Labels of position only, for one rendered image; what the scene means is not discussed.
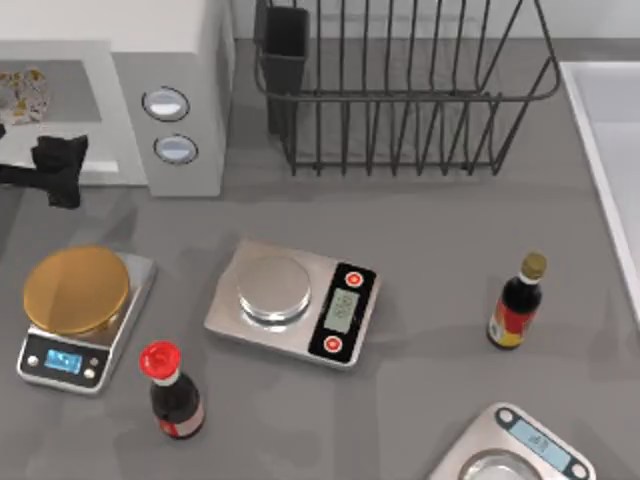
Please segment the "pale microwave oven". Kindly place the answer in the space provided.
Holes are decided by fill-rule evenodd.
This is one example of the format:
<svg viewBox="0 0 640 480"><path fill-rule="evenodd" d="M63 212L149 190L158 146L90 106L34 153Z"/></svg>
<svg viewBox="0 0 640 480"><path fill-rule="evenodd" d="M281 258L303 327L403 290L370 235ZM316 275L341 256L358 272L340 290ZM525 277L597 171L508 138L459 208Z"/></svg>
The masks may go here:
<svg viewBox="0 0 640 480"><path fill-rule="evenodd" d="M227 148L235 46L229 0L0 0L0 41L106 41L156 197L220 193ZM189 114L160 122L142 95L162 86L189 100ZM154 141L180 134L198 146L191 163L172 165Z"/></svg>

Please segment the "microwave door with window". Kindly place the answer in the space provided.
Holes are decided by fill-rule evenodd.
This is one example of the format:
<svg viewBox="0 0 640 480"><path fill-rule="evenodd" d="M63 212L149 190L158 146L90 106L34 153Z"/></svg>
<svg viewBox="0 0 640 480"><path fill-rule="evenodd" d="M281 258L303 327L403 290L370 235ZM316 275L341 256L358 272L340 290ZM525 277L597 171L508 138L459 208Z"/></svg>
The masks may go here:
<svg viewBox="0 0 640 480"><path fill-rule="evenodd" d="M41 135L86 135L84 185L145 185L146 176L106 41L0 41L0 72L40 70L48 107L43 119L9 126L0 140L0 162L31 167L31 148Z"/></svg>

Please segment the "dark bottle with olive cap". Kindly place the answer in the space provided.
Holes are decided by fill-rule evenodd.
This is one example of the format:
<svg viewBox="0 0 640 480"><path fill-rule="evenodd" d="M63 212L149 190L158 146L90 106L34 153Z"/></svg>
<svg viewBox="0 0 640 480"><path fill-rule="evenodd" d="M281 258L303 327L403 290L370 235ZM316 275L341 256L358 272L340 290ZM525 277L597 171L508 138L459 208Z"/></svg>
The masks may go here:
<svg viewBox="0 0 640 480"><path fill-rule="evenodd" d="M486 330L497 348L513 350L523 343L542 301L540 281L546 268L545 255L529 252L518 274L504 284Z"/></svg>

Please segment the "dark bottle with red cap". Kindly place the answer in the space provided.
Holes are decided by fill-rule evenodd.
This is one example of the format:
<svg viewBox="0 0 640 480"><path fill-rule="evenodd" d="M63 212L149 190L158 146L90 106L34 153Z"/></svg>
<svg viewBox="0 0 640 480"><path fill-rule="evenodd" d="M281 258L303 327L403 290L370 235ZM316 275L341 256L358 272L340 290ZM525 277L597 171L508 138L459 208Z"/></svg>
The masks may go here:
<svg viewBox="0 0 640 480"><path fill-rule="evenodd" d="M150 399L160 430L174 440L196 435L205 422L200 391L182 370L180 348L167 340L145 346L139 368L150 379Z"/></svg>

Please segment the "kitchen scale with gold plate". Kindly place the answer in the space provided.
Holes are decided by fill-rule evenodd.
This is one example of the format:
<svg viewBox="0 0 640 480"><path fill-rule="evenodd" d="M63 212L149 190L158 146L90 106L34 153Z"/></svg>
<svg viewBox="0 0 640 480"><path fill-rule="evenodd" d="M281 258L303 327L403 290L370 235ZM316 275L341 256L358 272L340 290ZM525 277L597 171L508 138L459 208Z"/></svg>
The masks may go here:
<svg viewBox="0 0 640 480"><path fill-rule="evenodd" d="M35 385L99 394L125 351L156 272L147 257L98 245L48 255L24 284L30 325L18 375Z"/></svg>

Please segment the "black cutlery holder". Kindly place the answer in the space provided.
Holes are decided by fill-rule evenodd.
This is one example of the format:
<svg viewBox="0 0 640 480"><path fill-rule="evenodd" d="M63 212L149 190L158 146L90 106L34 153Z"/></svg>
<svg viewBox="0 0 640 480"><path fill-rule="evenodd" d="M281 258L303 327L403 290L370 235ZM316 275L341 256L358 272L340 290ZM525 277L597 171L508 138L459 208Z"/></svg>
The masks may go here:
<svg viewBox="0 0 640 480"><path fill-rule="evenodd" d="M268 128L271 135L287 138L302 89L310 39L310 14L297 6L273 6L256 0L254 43L264 81Z"/></svg>

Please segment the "silver scale with blue display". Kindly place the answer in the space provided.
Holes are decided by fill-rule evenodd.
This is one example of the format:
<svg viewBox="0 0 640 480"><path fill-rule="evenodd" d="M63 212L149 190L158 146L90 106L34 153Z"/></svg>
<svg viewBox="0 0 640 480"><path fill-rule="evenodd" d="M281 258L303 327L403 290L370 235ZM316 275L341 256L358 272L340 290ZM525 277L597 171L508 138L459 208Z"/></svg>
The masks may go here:
<svg viewBox="0 0 640 480"><path fill-rule="evenodd" d="M598 480L569 443L508 402L479 413L424 480Z"/></svg>

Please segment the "round grey microwave knob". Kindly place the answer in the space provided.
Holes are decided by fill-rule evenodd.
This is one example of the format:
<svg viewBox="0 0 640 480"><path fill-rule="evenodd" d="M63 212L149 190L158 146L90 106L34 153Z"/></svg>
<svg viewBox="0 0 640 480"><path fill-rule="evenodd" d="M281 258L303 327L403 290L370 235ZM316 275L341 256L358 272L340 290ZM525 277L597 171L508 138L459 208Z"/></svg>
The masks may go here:
<svg viewBox="0 0 640 480"><path fill-rule="evenodd" d="M188 98L179 90L168 86L145 92L141 102L144 111L160 122L178 122L190 112Z"/></svg>
<svg viewBox="0 0 640 480"><path fill-rule="evenodd" d="M191 163L199 154L196 143L189 137L180 134L156 139L153 149L161 161L172 165Z"/></svg>

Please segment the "silver scale with red buttons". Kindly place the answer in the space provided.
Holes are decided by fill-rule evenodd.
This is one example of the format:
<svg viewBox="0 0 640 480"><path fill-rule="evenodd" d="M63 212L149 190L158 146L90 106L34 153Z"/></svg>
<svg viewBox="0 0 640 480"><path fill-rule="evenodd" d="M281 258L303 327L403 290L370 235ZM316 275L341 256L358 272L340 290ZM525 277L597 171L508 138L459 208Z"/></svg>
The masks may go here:
<svg viewBox="0 0 640 480"><path fill-rule="evenodd" d="M337 369L358 361L381 286L373 270L238 242L204 320L217 335Z"/></svg>

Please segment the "white and yellow food item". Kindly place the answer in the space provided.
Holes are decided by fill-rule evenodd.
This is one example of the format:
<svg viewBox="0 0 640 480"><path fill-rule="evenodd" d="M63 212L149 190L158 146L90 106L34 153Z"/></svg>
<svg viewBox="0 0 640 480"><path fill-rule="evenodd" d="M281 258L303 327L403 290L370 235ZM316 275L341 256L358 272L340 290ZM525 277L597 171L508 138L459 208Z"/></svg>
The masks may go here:
<svg viewBox="0 0 640 480"><path fill-rule="evenodd" d="M50 92L44 73L35 68L0 71L0 123L24 125L42 122Z"/></svg>

